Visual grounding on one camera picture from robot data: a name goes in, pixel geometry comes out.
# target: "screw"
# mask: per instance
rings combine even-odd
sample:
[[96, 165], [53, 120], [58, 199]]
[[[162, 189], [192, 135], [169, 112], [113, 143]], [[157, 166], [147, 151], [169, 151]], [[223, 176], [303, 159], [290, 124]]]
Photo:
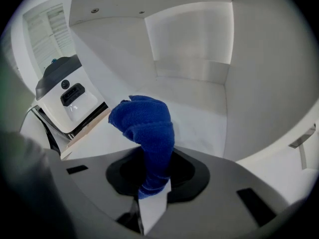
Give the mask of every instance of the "screw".
[[100, 9], [95, 8], [95, 9], [91, 10], [91, 13], [96, 13], [96, 12], [98, 12], [99, 10], [100, 10]]

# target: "black slot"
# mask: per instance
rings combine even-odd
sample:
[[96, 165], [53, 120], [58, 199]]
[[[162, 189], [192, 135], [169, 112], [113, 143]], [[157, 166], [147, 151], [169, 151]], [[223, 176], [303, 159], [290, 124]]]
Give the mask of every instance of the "black slot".
[[237, 194], [260, 227], [276, 216], [251, 188], [238, 190]]
[[66, 169], [66, 171], [68, 172], [68, 174], [72, 174], [72, 173], [78, 173], [78, 172], [84, 171], [86, 169], [88, 169], [87, 166], [79, 165], [79, 166], [75, 166], [75, 167], [70, 167], [70, 168]]
[[76, 83], [69, 90], [64, 92], [64, 94], [61, 96], [61, 102], [64, 106], [69, 106], [84, 92], [85, 88], [80, 83]]

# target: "white machine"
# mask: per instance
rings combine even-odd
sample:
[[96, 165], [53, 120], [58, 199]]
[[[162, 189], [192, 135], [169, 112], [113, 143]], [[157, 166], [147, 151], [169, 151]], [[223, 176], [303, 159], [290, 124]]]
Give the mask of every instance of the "white machine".
[[71, 136], [107, 108], [77, 55], [59, 58], [48, 66], [35, 90], [47, 117]]

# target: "blue towel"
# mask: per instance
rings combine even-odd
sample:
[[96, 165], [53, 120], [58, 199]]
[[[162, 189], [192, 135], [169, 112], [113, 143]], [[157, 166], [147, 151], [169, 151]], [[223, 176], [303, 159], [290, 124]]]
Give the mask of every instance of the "blue towel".
[[174, 130], [167, 105], [162, 101], [130, 96], [109, 116], [109, 123], [144, 150], [146, 179], [139, 189], [139, 199], [163, 190], [169, 180], [168, 166], [174, 147]]

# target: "white enclosure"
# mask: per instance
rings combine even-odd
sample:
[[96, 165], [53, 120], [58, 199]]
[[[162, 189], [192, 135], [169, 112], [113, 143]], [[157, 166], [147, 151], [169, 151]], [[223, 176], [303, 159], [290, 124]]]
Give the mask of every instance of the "white enclosure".
[[319, 118], [318, 44], [290, 0], [63, 6], [76, 53], [108, 106], [134, 94], [163, 100], [179, 146], [237, 161], [276, 153]]

